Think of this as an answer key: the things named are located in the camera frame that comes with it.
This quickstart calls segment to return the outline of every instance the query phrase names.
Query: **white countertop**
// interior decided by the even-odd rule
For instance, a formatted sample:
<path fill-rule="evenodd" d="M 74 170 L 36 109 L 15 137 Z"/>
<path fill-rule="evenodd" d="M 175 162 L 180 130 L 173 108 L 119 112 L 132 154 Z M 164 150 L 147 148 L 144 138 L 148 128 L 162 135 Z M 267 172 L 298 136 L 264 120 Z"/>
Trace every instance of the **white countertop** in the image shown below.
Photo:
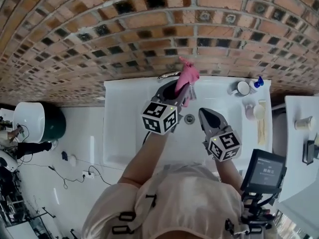
<path fill-rule="evenodd" d="M 286 96 L 287 113 L 287 172 L 283 181 L 279 202 L 302 191 L 311 185 L 317 176 L 319 160 L 310 165 L 302 162 L 303 147 L 307 140 L 314 140 L 319 132 L 319 97 Z M 313 130 L 295 130 L 295 120 L 314 116 L 317 123 Z"/>

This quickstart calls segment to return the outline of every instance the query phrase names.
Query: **white sink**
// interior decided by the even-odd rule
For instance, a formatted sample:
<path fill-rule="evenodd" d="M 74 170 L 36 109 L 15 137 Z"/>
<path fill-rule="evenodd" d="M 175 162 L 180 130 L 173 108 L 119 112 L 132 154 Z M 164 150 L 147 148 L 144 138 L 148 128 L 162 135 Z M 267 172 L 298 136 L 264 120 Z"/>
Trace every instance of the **white sink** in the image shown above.
<path fill-rule="evenodd" d="M 104 114 L 104 163 L 124 169 L 136 152 L 141 148 L 147 131 L 143 127 L 140 116 L 146 101 L 149 101 L 161 85 L 177 78 L 164 79 L 161 83 L 156 78 L 139 78 L 104 83 L 105 114 Z M 240 170 L 248 167 L 254 148 L 271 152 L 272 150 L 272 120 L 269 87 L 270 81 L 265 81 L 260 91 L 244 98 L 229 95 L 230 86 L 235 82 L 245 80 L 231 77 L 201 77 L 194 86 L 197 100 L 190 101 L 183 108 L 181 115 L 192 114 L 195 122 L 185 123 L 184 118 L 177 125 L 174 133 L 170 133 L 159 166 L 181 162 L 206 163 L 215 171 L 214 162 L 208 156 L 202 142 L 205 134 L 201 129 L 198 110 L 209 108 L 221 113 L 228 124 L 236 130 L 242 140 L 241 154 L 234 163 Z M 257 145 L 257 122 L 245 117 L 243 103 L 258 103 L 267 101 L 266 122 L 268 136 L 266 144 Z"/>

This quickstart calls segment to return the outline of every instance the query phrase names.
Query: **faucet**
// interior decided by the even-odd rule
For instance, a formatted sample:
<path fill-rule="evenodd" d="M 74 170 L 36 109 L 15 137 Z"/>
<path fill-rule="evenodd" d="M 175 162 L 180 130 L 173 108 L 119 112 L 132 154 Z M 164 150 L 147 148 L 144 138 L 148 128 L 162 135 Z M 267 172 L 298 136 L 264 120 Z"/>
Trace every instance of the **faucet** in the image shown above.
<path fill-rule="evenodd" d="M 174 77 L 174 76 L 180 76 L 181 71 L 174 71 L 170 73 L 164 73 L 160 76 L 158 76 L 158 83 L 161 83 L 163 79 Z"/>
<path fill-rule="evenodd" d="M 181 71 L 173 71 L 170 73 L 164 73 L 160 76 L 158 76 L 158 83 L 161 83 L 163 79 L 169 78 L 169 77 L 174 77 L 174 76 L 180 76 Z M 194 90 L 194 83 L 190 83 L 189 84 L 190 88 L 189 88 L 189 100 L 196 100 L 196 93 Z"/>

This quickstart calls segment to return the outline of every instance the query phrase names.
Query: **white cup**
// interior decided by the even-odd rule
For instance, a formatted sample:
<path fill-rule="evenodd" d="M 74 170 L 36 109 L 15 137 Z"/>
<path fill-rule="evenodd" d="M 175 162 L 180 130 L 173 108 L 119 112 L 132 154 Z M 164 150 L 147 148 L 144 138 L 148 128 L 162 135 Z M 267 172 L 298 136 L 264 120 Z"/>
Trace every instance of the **white cup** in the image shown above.
<path fill-rule="evenodd" d="M 266 110 L 265 108 L 258 105 L 247 105 L 246 106 L 246 118 L 249 120 L 263 120 L 265 118 Z"/>
<path fill-rule="evenodd" d="M 312 130 L 316 124 L 316 119 L 313 116 L 310 116 L 305 119 L 299 119 L 295 121 L 295 129 L 296 130 Z"/>
<path fill-rule="evenodd" d="M 237 84 L 236 89 L 232 91 L 231 95 L 244 97 L 250 93 L 250 86 L 247 82 L 241 81 Z"/>

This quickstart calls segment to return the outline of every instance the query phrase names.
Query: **white mug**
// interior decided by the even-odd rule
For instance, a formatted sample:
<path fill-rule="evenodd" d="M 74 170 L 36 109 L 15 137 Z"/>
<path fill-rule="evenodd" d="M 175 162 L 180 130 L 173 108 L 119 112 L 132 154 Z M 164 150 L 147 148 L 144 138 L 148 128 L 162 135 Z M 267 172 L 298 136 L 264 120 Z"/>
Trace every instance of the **white mug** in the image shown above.
<path fill-rule="evenodd" d="M 246 118 L 249 120 L 263 120 L 265 118 L 265 113 L 265 108 L 260 104 L 246 106 Z"/>
<path fill-rule="evenodd" d="M 237 84 L 236 89 L 232 91 L 231 95 L 244 97 L 250 93 L 250 86 L 247 82 L 241 81 Z"/>

